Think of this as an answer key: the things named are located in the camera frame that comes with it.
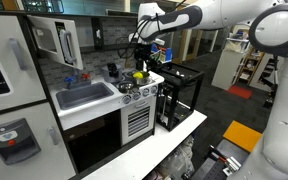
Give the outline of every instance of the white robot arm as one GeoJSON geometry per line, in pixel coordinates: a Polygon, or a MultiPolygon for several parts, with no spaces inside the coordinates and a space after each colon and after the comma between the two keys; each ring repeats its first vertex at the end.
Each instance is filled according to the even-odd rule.
{"type": "Polygon", "coordinates": [[[249,22],[250,42],[258,50],[285,57],[282,78],[267,128],[256,147],[230,180],[288,179],[288,3],[283,0],[198,0],[165,14],[156,3],[141,4],[138,35],[150,44],[181,29],[219,29],[249,22]]]}

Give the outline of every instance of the laboratory room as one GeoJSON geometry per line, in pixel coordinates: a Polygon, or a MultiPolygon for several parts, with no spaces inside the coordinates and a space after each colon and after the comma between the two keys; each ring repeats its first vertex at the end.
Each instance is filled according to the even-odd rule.
{"type": "Polygon", "coordinates": [[[0,180],[288,180],[288,0],[0,0],[0,180]]]}

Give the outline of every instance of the stove knob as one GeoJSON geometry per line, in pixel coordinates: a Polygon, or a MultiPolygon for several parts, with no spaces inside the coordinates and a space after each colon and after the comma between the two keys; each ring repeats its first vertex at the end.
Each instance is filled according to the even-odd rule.
{"type": "Polygon", "coordinates": [[[157,86],[153,86],[153,87],[151,88],[151,93],[152,93],[152,94],[156,94],[156,93],[157,93],[157,86]]]}
{"type": "Polygon", "coordinates": [[[122,101],[123,101],[124,104],[130,103],[131,100],[132,100],[132,98],[131,98],[130,95],[124,96],[124,97],[122,98],[122,101]]]}
{"type": "Polygon", "coordinates": [[[133,95],[133,99],[134,100],[138,100],[138,99],[140,99],[141,98],[141,93],[140,92],[137,92],[137,93],[135,93],[134,95],[133,95]]]}
{"type": "Polygon", "coordinates": [[[148,96],[149,94],[150,94],[150,90],[149,89],[146,88],[146,89],[143,90],[143,96],[144,97],[148,96]]]}

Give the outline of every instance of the pot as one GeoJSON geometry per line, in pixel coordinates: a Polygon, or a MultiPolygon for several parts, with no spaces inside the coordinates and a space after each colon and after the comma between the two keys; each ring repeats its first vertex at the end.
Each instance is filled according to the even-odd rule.
{"type": "Polygon", "coordinates": [[[101,67],[101,73],[106,82],[114,83],[122,80],[122,66],[115,63],[107,63],[101,67]]]}
{"type": "Polygon", "coordinates": [[[134,94],[138,91],[138,87],[131,81],[124,81],[117,84],[117,89],[124,94],[134,94]]]}
{"type": "Polygon", "coordinates": [[[136,71],[136,72],[134,72],[134,73],[132,74],[132,76],[133,76],[133,79],[134,79],[134,83],[135,83],[136,85],[139,85],[139,86],[144,86],[144,85],[147,85],[147,84],[149,84],[149,83],[151,82],[150,73],[145,72],[145,71],[136,71]],[[138,73],[138,72],[142,73],[143,78],[134,77],[134,74],[135,74],[135,73],[138,73]]]}

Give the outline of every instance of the desk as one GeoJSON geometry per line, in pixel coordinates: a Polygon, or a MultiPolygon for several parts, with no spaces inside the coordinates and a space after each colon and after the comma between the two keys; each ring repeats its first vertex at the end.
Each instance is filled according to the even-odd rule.
{"type": "Polygon", "coordinates": [[[83,180],[141,180],[205,119],[205,115],[194,111],[171,132],[156,124],[154,136],[145,139],[83,180]]]}

